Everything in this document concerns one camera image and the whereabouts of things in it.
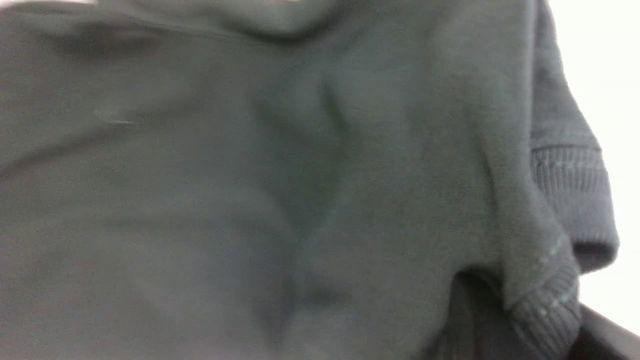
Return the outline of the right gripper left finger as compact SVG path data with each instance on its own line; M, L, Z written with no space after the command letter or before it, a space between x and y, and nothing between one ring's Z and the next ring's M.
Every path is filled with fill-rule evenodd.
M441 360L537 360L502 307L498 290L479 275L452 281L449 313L439 340Z

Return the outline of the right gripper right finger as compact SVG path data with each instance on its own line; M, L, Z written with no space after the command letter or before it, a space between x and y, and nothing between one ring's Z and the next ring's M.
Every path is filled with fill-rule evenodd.
M638 360L640 337L582 304L582 326L569 360Z

